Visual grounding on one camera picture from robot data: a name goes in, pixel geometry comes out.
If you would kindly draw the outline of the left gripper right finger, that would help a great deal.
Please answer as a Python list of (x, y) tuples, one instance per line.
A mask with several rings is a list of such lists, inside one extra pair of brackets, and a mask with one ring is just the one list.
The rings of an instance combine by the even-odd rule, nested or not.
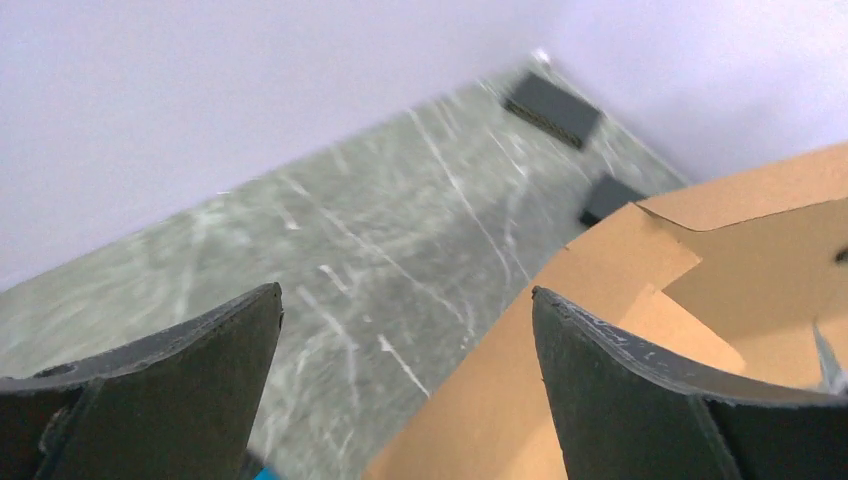
[(571, 479), (843, 479), (845, 397), (690, 360), (535, 287), (536, 351)]

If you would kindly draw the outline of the brown cardboard box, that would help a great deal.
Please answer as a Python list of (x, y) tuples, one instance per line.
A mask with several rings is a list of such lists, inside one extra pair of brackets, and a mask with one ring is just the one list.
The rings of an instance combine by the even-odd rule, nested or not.
[(538, 286), (690, 360), (846, 398), (832, 386), (847, 374), (847, 147), (630, 203), (582, 233), (365, 478), (571, 479), (536, 351)]

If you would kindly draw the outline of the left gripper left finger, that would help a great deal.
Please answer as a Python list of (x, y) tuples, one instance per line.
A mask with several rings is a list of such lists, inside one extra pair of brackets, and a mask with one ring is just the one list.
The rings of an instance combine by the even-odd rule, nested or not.
[(238, 479), (283, 324), (263, 284), (118, 348), (1, 381), (5, 479)]

